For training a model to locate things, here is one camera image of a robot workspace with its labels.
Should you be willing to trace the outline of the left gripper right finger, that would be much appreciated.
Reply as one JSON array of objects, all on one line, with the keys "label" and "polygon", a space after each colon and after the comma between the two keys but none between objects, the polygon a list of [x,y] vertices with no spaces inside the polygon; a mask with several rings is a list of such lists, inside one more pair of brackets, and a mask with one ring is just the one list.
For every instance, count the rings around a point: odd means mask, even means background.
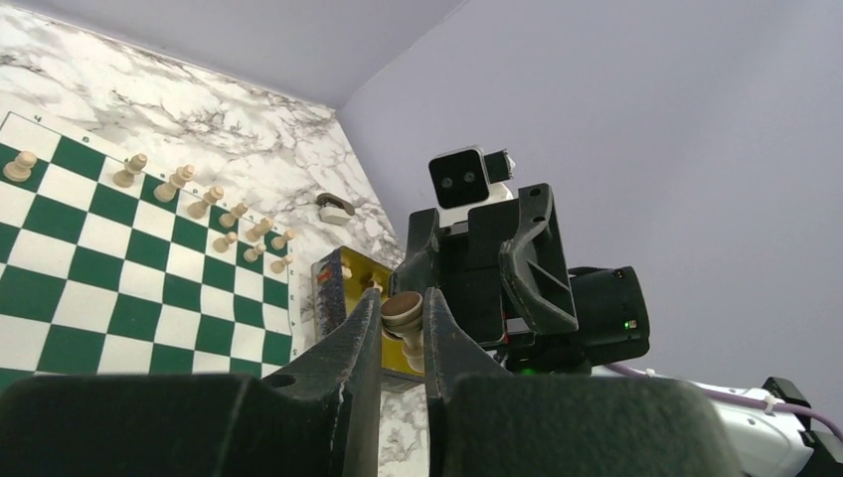
[{"label": "left gripper right finger", "polygon": [[507,372],[422,302],[433,476],[738,476],[713,406],[667,379]]}]

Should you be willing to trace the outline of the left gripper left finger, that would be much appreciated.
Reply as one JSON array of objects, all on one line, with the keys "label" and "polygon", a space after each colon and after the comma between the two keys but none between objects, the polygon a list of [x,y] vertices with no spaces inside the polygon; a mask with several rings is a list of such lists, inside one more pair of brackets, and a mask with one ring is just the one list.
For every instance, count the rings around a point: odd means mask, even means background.
[{"label": "left gripper left finger", "polygon": [[289,365],[39,376],[1,397],[5,476],[374,476],[381,296]]}]

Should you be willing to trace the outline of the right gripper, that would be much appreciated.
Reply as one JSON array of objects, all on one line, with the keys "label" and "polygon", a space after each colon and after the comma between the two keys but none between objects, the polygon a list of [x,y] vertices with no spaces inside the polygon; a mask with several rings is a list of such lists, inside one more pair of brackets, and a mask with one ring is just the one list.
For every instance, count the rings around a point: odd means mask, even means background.
[{"label": "right gripper", "polygon": [[390,286],[394,293],[438,289],[457,325],[486,350],[580,328],[547,184],[474,207],[451,226],[440,224],[435,209],[412,213]]}]

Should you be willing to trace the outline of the light pawn chess piece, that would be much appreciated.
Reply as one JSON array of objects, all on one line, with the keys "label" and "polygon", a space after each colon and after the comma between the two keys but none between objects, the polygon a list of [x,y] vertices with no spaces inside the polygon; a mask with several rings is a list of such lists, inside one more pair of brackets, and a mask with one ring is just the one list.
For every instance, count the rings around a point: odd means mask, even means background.
[{"label": "light pawn chess piece", "polygon": [[294,255],[287,254],[281,258],[274,260],[270,265],[269,269],[272,273],[280,274],[285,272],[291,264],[294,262]]}]

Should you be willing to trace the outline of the light bishop chess piece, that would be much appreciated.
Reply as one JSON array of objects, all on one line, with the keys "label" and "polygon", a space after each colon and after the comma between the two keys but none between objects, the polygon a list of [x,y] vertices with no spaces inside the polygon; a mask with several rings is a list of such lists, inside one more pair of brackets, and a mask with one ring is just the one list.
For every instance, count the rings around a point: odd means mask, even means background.
[{"label": "light bishop chess piece", "polygon": [[224,195],[225,191],[222,186],[210,187],[201,199],[187,207],[187,214],[193,219],[202,219],[213,205],[224,198]]}]

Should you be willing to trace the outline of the light king chess piece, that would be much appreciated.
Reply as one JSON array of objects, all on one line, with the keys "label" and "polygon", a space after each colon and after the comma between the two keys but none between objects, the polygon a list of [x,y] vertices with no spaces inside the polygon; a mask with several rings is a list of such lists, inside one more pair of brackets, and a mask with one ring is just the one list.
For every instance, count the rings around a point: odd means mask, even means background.
[{"label": "light king chess piece", "polygon": [[172,173],[168,180],[157,186],[154,191],[154,197],[161,203],[171,202],[176,194],[182,190],[188,182],[193,180],[195,175],[195,166],[188,164],[179,166],[174,173]]}]

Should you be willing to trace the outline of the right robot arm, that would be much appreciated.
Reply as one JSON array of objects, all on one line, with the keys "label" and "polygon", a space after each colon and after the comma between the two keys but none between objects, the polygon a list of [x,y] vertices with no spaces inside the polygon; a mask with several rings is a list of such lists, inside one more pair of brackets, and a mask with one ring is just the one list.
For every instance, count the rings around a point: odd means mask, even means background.
[{"label": "right robot arm", "polygon": [[632,264],[654,332],[637,366],[721,384],[783,375],[842,416],[842,194],[831,186],[555,190],[577,264]]}]

